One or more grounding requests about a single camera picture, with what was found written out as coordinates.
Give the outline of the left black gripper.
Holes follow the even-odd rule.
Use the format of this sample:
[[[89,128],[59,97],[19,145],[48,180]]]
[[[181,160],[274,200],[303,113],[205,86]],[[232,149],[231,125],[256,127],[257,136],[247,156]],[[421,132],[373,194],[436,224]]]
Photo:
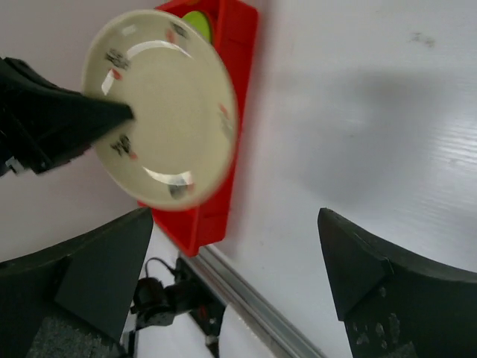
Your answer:
[[[61,88],[23,60],[1,59],[1,158],[7,170],[56,169],[133,119],[126,104]]]

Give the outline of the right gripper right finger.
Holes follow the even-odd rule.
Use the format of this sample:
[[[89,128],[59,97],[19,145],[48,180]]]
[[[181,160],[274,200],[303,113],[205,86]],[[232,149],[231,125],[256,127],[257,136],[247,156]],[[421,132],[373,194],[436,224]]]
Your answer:
[[[354,357],[475,357],[476,273],[415,254],[327,208],[318,233]]]

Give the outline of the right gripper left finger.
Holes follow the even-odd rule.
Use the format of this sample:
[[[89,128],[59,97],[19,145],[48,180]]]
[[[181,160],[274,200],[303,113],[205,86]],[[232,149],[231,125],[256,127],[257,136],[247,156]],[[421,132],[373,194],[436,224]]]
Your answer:
[[[145,207],[1,263],[2,357],[127,357],[120,339],[151,239]]]

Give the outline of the beige plate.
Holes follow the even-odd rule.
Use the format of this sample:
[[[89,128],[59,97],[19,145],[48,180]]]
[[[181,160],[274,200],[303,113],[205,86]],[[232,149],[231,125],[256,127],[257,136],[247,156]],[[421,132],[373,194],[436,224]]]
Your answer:
[[[87,52],[82,91],[133,111],[94,148],[138,201],[186,210],[225,181],[239,134],[235,90],[217,51],[180,17],[134,10],[108,22]]]

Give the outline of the lime green plate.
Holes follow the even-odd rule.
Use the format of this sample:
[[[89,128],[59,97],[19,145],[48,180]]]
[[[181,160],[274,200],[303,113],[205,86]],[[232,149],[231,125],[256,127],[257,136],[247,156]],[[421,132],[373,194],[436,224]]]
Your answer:
[[[183,16],[183,20],[189,23],[208,43],[212,42],[212,26],[204,12],[190,11]]]

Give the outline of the red plastic bin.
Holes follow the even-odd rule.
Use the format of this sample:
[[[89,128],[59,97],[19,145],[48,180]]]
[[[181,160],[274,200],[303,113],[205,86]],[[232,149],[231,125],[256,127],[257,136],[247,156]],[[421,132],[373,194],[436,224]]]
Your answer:
[[[155,222],[193,257],[226,233],[236,152],[259,21],[242,1],[169,1],[141,22],[128,51],[141,195]]]

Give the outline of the aluminium rail frame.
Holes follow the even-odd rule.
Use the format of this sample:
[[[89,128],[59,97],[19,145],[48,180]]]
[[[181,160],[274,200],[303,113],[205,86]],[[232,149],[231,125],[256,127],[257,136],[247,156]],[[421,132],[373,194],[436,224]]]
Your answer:
[[[224,304],[222,357],[322,357],[315,347],[211,248],[180,257]]]

